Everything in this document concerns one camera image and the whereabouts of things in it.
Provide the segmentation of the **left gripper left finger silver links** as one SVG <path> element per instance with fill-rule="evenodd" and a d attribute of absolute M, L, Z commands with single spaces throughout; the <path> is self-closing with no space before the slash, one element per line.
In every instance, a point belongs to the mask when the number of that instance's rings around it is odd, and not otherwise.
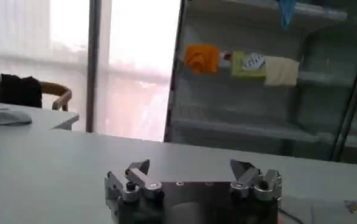
<path fill-rule="evenodd" d="M 131 163 L 124 172 L 127 182 L 122 182 L 112 171 L 104 179 L 105 198 L 109 201 L 122 199 L 127 203 L 135 203 L 141 197 L 150 200 L 162 200 L 164 197 L 163 185 L 160 181 L 148 176 L 150 160 L 146 159 Z"/>

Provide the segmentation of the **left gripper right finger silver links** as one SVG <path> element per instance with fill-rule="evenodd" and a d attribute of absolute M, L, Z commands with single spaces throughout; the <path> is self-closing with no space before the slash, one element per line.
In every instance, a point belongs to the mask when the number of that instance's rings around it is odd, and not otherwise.
<path fill-rule="evenodd" d="M 230 191 L 238 192 L 240 198 L 253 197 L 258 201 L 280 201 L 282 197 L 282 176 L 278 170 L 268 169 L 263 173 L 249 162 L 230 160 L 235 181 Z"/>

